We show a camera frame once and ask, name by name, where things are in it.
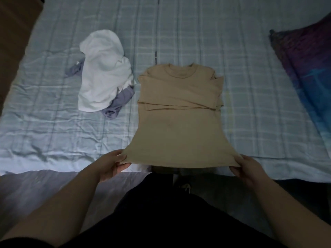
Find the person's left hand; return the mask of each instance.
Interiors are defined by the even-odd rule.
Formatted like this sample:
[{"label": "person's left hand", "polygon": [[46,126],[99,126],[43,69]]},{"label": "person's left hand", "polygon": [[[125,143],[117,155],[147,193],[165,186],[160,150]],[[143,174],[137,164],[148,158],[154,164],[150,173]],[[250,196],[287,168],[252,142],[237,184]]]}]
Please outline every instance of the person's left hand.
[{"label": "person's left hand", "polygon": [[119,164],[120,161],[123,161],[126,158],[126,156],[121,155],[121,153],[122,150],[111,151],[101,156],[86,168],[89,171],[97,172],[100,177],[100,182],[103,182],[131,165],[131,163]]}]

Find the bedsheet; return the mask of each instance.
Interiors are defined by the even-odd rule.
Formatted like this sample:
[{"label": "bedsheet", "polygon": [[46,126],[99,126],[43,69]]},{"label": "bedsheet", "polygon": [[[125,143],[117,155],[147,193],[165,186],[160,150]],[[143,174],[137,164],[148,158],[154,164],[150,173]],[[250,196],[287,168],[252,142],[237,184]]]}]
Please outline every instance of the bedsheet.
[{"label": "bedsheet", "polygon": [[[221,120],[239,152],[273,179],[331,182],[331,160],[268,41],[300,28],[331,0],[46,0],[0,118],[0,174],[79,171],[125,148],[138,126],[135,95],[115,120],[77,109],[79,43],[113,30],[134,76],[156,62],[209,66],[225,76]],[[199,172],[231,175],[228,167]]]}]

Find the white cloth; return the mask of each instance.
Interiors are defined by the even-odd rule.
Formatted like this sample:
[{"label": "white cloth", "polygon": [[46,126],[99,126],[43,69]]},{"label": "white cloth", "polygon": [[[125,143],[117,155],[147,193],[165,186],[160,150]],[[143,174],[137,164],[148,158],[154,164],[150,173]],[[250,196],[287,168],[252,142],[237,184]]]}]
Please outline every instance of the white cloth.
[{"label": "white cloth", "polygon": [[108,107],[118,92],[134,84],[131,64],[118,36],[110,30],[91,33],[80,43],[85,54],[78,109],[94,112]]}]

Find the colorful blanket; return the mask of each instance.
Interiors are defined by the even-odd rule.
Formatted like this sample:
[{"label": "colorful blanket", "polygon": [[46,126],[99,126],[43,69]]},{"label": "colorful blanket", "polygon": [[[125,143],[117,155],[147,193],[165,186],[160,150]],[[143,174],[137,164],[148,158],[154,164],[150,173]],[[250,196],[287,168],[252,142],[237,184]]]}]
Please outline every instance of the colorful blanket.
[{"label": "colorful blanket", "polygon": [[270,31],[270,41],[331,157],[331,13],[292,31]]}]

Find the hand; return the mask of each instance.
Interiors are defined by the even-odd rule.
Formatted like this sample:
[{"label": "hand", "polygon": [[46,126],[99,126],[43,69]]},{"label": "hand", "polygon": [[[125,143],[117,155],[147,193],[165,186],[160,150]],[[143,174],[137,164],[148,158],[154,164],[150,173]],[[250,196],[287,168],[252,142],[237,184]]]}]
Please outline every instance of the hand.
[{"label": "hand", "polygon": [[230,167],[232,173],[240,178],[250,189],[255,189],[264,181],[270,180],[261,164],[251,157],[241,155],[243,158],[234,157],[241,167]]},{"label": "hand", "polygon": [[104,154],[95,162],[86,167],[86,169],[90,172],[96,172],[100,178],[100,182],[110,179],[131,165],[131,163],[125,163],[122,165],[119,164],[126,158],[126,156],[121,155],[121,153],[122,150],[114,150]]}]

